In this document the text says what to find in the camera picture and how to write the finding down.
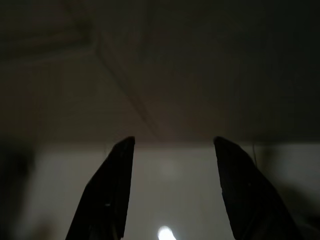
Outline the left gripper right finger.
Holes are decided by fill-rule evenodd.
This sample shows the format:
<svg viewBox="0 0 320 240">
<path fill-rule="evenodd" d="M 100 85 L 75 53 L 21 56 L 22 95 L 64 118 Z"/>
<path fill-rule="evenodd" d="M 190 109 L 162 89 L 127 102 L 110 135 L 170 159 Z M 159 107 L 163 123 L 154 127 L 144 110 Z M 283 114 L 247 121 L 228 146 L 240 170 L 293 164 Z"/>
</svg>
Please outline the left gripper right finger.
<svg viewBox="0 0 320 240">
<path fill-rule="evenodd" d="M 303 236 L 273 185 L 237 144 L 213 140 L 222 198 L 236 240 L 301 240 Z"/>
</svg>

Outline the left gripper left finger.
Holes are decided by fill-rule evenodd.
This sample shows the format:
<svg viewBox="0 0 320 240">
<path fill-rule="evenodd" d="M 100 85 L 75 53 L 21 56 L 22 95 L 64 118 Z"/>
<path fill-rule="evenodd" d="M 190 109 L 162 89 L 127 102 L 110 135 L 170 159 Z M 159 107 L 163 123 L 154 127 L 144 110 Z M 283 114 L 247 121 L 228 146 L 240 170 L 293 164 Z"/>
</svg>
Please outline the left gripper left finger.
<svg viewBox="0 0 320 240">
<path fill-rule="evenodd" d="M 66 239 L 120 240 L 129 207 L 135 138 L 115 144 L 84 188 Z"/>
</svg>

